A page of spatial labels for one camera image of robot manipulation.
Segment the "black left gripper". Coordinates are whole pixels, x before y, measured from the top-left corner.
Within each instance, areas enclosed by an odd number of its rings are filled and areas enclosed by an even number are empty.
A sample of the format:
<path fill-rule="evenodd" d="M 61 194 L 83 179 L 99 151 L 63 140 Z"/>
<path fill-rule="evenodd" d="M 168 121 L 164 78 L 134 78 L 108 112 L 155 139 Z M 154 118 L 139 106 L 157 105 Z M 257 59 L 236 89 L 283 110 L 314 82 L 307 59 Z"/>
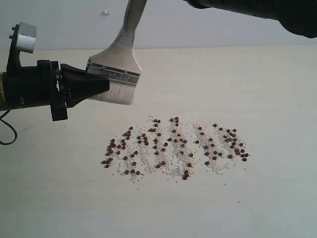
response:
<path fill-rule="evenodd" d="M 0 110 L 50 106 L 53 121 L 66 120 L 67 107 L 73 108 L 110 88 L 107 76 L 88 73 L 68 64 L 60 65 L 60 73 L 58 62 L 49 60 L 1 73 Z M 59 83 L 61 76 L 65 98 Z"/>

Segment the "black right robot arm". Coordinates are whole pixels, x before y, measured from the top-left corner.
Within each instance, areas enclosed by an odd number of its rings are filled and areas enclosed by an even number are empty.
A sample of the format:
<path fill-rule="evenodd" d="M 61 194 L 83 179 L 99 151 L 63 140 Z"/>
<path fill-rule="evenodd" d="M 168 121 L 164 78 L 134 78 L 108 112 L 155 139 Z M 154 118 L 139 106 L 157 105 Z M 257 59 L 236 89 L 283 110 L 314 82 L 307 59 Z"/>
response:
<path fill-rule="evenodd" d="M 277 20 L 289 32 L 317 37 L 315 0 L 188 0 L 194 8 L 216 8 L 263 19 Z"/>

